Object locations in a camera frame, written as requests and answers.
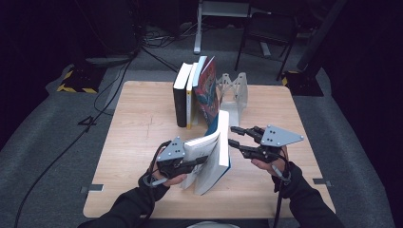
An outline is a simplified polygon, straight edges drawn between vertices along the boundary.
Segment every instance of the wooden table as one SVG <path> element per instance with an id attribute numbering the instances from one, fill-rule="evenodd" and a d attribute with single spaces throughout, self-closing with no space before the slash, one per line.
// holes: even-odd
<path id="1" fill-rule="evenodd" d="M 322 179 L 322 175 L 288 88 L 249 85 L 248 90 L 248 106 L 243 111 L 240 126 L 272 124 L 303 135 L 304 141 L 288 145 L 290 161 L 302 169 L 305 179 L 335 210 L 326 185 L 314 184 L 313 179 Z M 194 139 L 202 136 L 206 128 L 205 123 L 192 129 L 177 127 L 172 83 L 126 82 L 92 182 L 103 184 L 104 190 L 88 193 L 85 216 L 99 217 L 110 209 L 120 194 L 138 186 L 138 178 L 162 142 L 176 136 L 183 141 Z M 229 138 L 256 146 L 247 136 L 229 132 Z M 272 218 L 276 213 L 278 194 L 273 191 L 270 175 L 244 159 L 237 149 L 230 148 L 230 156 L 231 169 L 209 192 L 197 196 L 193 194 L 193 186 L 186 190 L 172 186 L 157 202 L 152 218 Z M 289 200 L 283 201 L 280 216 L 292 216 Z"/>

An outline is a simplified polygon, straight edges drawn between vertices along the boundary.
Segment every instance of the person's hand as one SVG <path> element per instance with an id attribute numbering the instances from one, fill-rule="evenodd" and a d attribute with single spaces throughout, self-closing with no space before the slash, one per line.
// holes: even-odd
<path id="1" fill-rule="evenodd" d="M 282 157 L 285 157 L 288 160 L 288 154 L 287 154 L 287 146 L 283 146 L 281 148 L 281 152 L 280 155 Z M 257 159 L 252 159 L 251 163 L 254 164 L 257 168 L 259 169 L 263 169 L 263 170 L 267 170 L 267 172 L 269 172 L 271 175 L 278 177 L 277 173 L 275 172 L 275 170 L 272 167 L 272 164 L 282 173 L 284 171 L 284 167 L 285 167 L 285 161 L 283 159 L 277 159 L 275 161 L 272 161 L 270 163 L 266 163 L 264 161 L 260 161 Z"/>
<path id="2" fill-rule="evenodd" d="M 156 162 L 156 161 L 154 162 L 154 167 L 153 167 L 152 170 L 153 170 L 153 176 L 154 176 L 156 179 L 161 180 L 161 179 L 164 179 L 164 178 L 165 178 L 165 177 L 160 173 L 160 171 L 158 171 L 158 166 L 157 166 L 157 162 Z M 163 185 L 165 185 L 166 187 L 169 187 L 169 186 L 171 186 L 171 185 L 175 185 L 175 184 L 181 183 L 183 180 L 186 179 L 186 177 L 187 177 L 186 174 L 180 174 L 179 176 L 177 176 L 177 177 L 175 177 L 175 178 L 173 178 L 173 179 L 167 180 L 166 182 L 163 183 Z"/>

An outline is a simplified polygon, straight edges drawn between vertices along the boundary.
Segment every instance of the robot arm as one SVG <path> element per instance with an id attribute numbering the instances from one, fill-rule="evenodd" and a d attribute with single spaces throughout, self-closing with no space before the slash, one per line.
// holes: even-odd
<path id="1" fill-rule="evenodd" d="M 273 125 L 267 125 L 266 129 L 258 126 L 246 129 L 231 126 L 231 131 L 242 136 L 246 134 L 252 137 L 254 142 L 259 146 L 240 145 L 239 142 L 229 139 L 228 144 L 230 146 L 237 148 L 245 159 L 258 159 L 266 163 L 270 163 L 281 157 L 280 151 L 282 146 L 303 140 L 303 136 Z"/>

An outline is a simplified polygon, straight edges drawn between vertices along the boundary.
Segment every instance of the yellow and black tape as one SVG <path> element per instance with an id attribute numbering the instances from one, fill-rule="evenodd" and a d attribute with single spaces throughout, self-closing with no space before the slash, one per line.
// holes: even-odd
<path id="1" fill-rule="evenodd" d="M 91 78 L 84 77 L 82 71 L 77 72 L 74 68 L 71 68 L 62 83 L 60 83 L 57 91 L 98 93 L 98 86 L 103 79 L 103 75 L 93 74 L 91 76 L 89 76 Z"/>

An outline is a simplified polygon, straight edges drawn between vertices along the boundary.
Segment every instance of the book page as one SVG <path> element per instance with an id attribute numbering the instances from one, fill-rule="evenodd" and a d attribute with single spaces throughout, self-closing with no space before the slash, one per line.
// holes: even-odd
<path id="1" fill-rule="evenodd" d="M 216 130 L 210 135 L 185 142 L 183 144 L 185 152 L 183 161 L 189 162 L 194 161 L 196 158 L 209 156 L 217 144 L 218 136 L 219 131 Z M 187 178 L 181 183 L 181 188 L 186 189 L 193 183 L 199 172 L 202 170 L 202 166 L 203 164 L 197 165 L 191 173 L 187 174 Z"/>
<path id="2" fill-rule="evenodd" d="M 195 194 L 197 195 L 203 195 L 206 193 L 230 168 L 228 127 L 229 114 L 228 112 L 221 110 L 219 113 L 219 126 L 217 129 L 217 131 L 220 131 L 220 135 L 216 146 L 196 178 Z"/>

